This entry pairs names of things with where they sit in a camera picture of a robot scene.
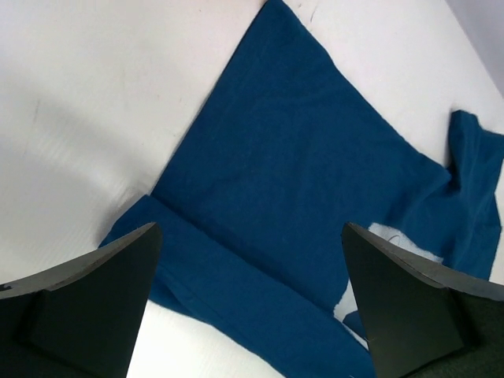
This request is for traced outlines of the blue printed t shirt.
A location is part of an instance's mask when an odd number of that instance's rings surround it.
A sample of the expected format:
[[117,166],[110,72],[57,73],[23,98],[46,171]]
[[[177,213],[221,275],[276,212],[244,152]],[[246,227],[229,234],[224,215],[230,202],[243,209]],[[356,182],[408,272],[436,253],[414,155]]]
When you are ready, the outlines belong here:
[[341,231],[359,224],[488,279],[503,137],[450,115],[447,167],[415,150],[282,1],[266,2],[149,195],[105,242],[154,222],[150,299],[287,377],[372,377]]

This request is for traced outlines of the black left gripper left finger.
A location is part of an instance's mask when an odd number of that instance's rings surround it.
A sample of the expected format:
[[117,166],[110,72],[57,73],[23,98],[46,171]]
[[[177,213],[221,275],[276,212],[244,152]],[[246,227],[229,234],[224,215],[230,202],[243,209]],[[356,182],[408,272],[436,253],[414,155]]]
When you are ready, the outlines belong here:
[[3,377],[125,377],[161,252],[155,223],[1,285]]

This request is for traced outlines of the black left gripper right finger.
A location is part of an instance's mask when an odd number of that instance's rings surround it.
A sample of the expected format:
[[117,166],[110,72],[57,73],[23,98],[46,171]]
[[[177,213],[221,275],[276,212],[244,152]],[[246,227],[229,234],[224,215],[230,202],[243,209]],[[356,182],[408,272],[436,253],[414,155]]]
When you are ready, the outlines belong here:
[[449,269],[357,224],[343,253],[378,377],[501,377],[503,286]]

